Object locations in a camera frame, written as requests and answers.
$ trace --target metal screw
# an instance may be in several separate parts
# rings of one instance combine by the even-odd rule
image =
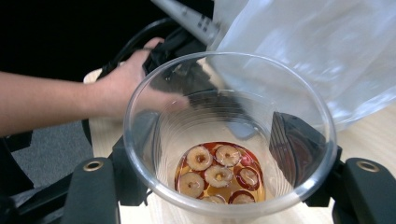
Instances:
[[[379,172],[378,166],[375,164],[372,164],[371,162],[368,161],[357,161],[356,164],[363,170],[368,171],[368,172]]]
[[[84,165],[84,171],[92,172],[99,170],[103,166],[102,161],[90,161],[89,163]]]

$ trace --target black cable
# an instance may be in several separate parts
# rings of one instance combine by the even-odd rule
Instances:
[[[121,49],[121,51],[113,60],[102,67],[102,72],[98,78],[104,77],[112,72],[117,66],[120,65],[126,56],[132,54],[136,50],[144,49],[139,48],[138,45],[141,45],[143,44],[142,42],[149,41],[149,39],[152,37],[157,36],[161,29],[177,26],[178,24],[171,18],[161,19],[147,25],[128,41],[128,43]]]

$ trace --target cup rim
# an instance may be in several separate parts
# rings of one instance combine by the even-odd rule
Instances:
[[[323,121],[326,122],[327,125],[326,130],[326,139],[328,142],[328,148],[324,154],[318,169],[300,186],[295,188],[292,192],[289,192],[280,197],[276,197],[271,200],[266,200],[264,202],[259,203],[248,203],[248,204],[215,204],[215,203],[206,203],[201,202],[199,200],[193,199],[191,197],[180,194],[174,189],[170,189],[165,184],[161,183],[151,172],[145,167],[145,165],[138,159],[136,153],[133,148],[133,139],[128,137],[128,133],[130,131],[130,114],[134,110],[134,101],[136,97],[140,94],[140,92],[145,89],[145,87],[150,83],[152,79],[155,78],[156,75],[160,73],[163,69],[166,69],[176,63],[181,63],[190,59],[198,59],[204,58],[206,56],[220,56],[220,55],[235,55],[242,57],[252,57],[260,60],[267,61],[268,63],[272,63],[273,65],[280,66],[282,69],[285,69],[287,72],[294,75],[297,80],[301,82],[302,85],[306,87],[306,90],[309,91],[313,100],[317,103],[319,107],[319,112],[323,117]],[[336,154],[337,154],[337,145],[336,145],[336,132],[334,128],[334,123],[332,120],[332,115],[330,113],[329,108],[326,103],[318,93],[307,81],[305,81],[301,76],[299,76],[295,71],[291,68],[287,67],[285,64],[274,60],[272,58],[254,55],[250,53],[243,52],[229,52],[229,51],[205,51],[199,53],[193,53],[185,56],[181,56],[172,61],[164,63],[163,65],[156,68],[152,71],[146,78],[138,85],[136,90],[134,91],[130,103],[127,108],[127,112],[124,118],[124,145],[125,150],[128,155],[128,159],[135,169],[139,178],[143,181],[143,183],[153,190],[158,196],[167,202],[180,207],[182,209],[191,211],[193,213],[198,213],[205,216],[211,217],[227,217],[227,218],[243,218],[243,217],[262,217],[266,215],[271,215],[273,213],[285,210],[289,207],[294,206],[299,202],[303,202],[307,199],[313,192],[315,192],[324,182],[330,170],[332,169],[332,165],[335,162]]]

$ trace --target amber liquid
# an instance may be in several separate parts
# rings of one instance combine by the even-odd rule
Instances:
[[[203,199],[204,197],[207,196],[220,196],[225,200],[226,203],[231,203],[233,198],[237,196],[239,193],[244,193],[247,192],[251,196],[254,197],[254,201],[257,202],[262,202],[265,200],[265,190],[264,190],[264,184],[263,184],[263,179],[262,179],[262,168],[254,154],[250,152],[248,149],[240,147],[235,144],[227,143],[227,142],[211,142],[211,143],[204,143],[199,146],[205,147],[208,149],[210,154],[213,156],[213,161],[211,166],[215,165],[221,165],[216,161],[216,150],[224,145],[229,145],[232,147],[235,147],[241,155],[241,160],[238,162],[235,166],[233,167],[228,167],[233,172],[233,179],[231,182],[226,186],[222,188],[215,188],[213,186],[210,186],[204,178],[205,171],[194,171],[190,168],[190,166],[187,164],[187,154],[188,150],[186,153],[182,156],[180,159],[180,162],[177,166],[176,170],[176,175],[175,175],[175,189],[178,189],[179,186],[179,179],[182,175],[186,174],[187,172],[195,172],[196,174],[200,175],[204,181],[205,181],[205,187],[204,191],[201,193],[200,196],[197,197],[197,199]],[[256,188],[247,188],[247,186],[241,186],[238,181],[238,171],[240,171],[243,168],[248,168],[254,170],[258,174],[258,181],[259,181],[259,186]]]

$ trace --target person's arm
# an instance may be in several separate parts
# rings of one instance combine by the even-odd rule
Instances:
[[[159,41],[154,38],[145,47],[154,48]],[[148,55],[137,51],[92,84],[0,72],[0,136],[80,119],[122,117],[145,76],[142,64]]]

